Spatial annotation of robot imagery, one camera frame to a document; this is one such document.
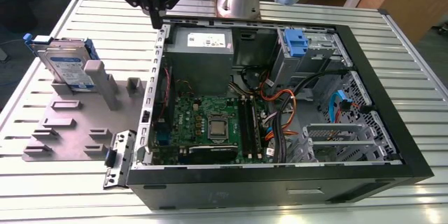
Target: blue drive bay latch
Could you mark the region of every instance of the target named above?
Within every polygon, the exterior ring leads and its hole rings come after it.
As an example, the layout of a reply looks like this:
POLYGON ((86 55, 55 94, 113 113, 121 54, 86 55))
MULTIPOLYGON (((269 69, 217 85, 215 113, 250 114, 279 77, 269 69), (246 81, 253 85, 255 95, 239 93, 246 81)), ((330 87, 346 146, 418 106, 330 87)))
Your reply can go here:
POLYGON ((293 57, 303 57, 309 50, 309 39, 302 30, 286 29, 286 43, 293 57))

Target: cpu socket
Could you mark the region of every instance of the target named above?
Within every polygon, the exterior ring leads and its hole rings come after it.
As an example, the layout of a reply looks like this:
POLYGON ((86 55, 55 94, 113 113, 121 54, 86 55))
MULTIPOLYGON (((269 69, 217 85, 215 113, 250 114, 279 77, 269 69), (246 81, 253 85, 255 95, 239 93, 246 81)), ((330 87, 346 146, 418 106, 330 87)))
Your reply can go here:
POLYGON ((222 117, 209 118, 209 139, 221 144, 230 139, 229 119, 222 117))

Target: open computer tower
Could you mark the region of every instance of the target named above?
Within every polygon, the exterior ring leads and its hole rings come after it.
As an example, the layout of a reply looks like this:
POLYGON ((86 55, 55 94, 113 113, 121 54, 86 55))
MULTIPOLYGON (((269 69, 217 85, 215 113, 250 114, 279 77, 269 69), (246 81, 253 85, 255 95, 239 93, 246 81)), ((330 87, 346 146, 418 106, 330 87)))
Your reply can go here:
POLYGON ((433 176, 347 26, 175 17, 154 54, 105 184, 151 209, 355 202, 433 176))

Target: motherboard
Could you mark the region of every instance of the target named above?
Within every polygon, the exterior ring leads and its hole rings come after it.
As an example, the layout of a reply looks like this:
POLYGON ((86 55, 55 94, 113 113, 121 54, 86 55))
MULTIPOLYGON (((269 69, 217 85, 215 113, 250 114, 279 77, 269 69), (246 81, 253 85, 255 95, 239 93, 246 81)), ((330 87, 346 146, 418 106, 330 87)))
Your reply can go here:
POLYGON ((266 103, 254 97, 178 97, 171 134, 158 135, 155 164, 269 163, 265 110, 266 103))

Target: power supply label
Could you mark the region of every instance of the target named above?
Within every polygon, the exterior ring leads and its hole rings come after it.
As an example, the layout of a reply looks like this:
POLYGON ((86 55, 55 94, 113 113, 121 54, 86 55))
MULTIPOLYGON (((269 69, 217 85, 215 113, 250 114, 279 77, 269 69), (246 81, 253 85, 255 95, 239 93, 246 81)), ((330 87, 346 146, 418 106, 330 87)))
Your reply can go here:
POLYGON ((226 47, 225 34, 189 34, 189 47, 226 47))

